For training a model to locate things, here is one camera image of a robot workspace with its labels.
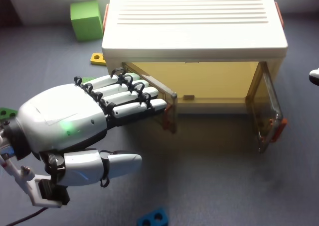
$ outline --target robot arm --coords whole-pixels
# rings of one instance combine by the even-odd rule
[[[101,182],[136,171],[142,158],[126,152],[87,149],[108,130],[162,113],[158,90],[134,73],[107,75],[82,84],[44,91],[21,106],[16,117],[0,124],[0,164],[30,196],[34,206],[61,207],[66,188]],[[32,153],[50,176],[17,170],[10,161]]]

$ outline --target white lid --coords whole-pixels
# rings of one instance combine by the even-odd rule
[[[276,58],[287,41],[274,0],[110,0],[106,58]]]

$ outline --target yellow toy block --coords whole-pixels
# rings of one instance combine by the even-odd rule
[[[91,56],[91,64],[93,65],[106,65],[106,61],[102,53],[93,53]]]

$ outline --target white storage container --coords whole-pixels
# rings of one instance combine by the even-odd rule
[[[102,51],[176,113],[252,113],[261,151],[282,128],[272,81],[287,52],[274,0],[110,0]]]

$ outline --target black cable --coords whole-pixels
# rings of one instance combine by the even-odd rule
[[[29,215],[29,216],[27,216],[27,217],[24,217],[24,218],[22,218],[22,219],[19,219],[19,220],[17,220],[17,221],[14,221],[14,222],[12,222],[12,223],[6,225],[6,226],[14,226],[14,225],[17,225],[17,224],[19,224],[19,223],[21,223],[21,222],[24,222],[24,221],[26,221],[26,220],[29,220],[29,219],[31,219],[31,218],[33,218],[33,217],[39,215],[40,213],[42,213],[43,211],[45,211],[45,210],[47,210],[47,209],[48,209],[48,208],[44,207],[44,208],[40,209],[39,211],[33,213],[32,215]]]

